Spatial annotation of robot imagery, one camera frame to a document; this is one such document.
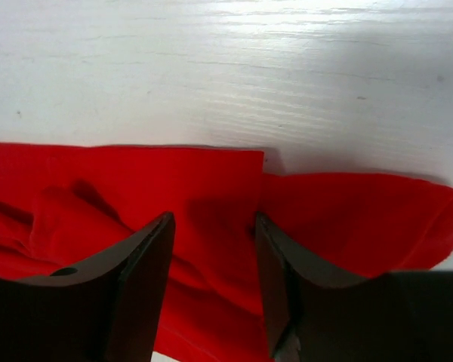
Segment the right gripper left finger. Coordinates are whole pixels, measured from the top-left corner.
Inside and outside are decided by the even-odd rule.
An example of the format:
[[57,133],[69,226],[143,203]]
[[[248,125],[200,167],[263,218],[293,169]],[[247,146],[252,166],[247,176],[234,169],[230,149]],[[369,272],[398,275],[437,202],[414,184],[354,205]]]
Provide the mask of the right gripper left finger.
[[0,361],[148,361],[175,233],[166,212],[80,262],[0,278]]

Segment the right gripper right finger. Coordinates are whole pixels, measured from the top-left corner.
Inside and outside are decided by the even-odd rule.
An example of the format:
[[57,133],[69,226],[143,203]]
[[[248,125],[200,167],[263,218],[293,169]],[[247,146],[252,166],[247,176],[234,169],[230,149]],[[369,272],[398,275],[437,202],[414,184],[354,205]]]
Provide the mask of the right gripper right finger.
[[267,215],[255,244],[277,361],[453,361],[453,271],[364,278],[299,245]]

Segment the red t shirt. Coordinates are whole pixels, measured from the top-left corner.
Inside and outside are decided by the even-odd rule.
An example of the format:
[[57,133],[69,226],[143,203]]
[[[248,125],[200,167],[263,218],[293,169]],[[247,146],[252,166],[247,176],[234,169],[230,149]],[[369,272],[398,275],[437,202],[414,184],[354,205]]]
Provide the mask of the red t shirt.
[[384,173],[276,176],[261,151],[0,143],[0,277],[45,274],[171,211],[176,237],[156,350],[265,361],[254,217],[374,277],[453,251],[453,188]]

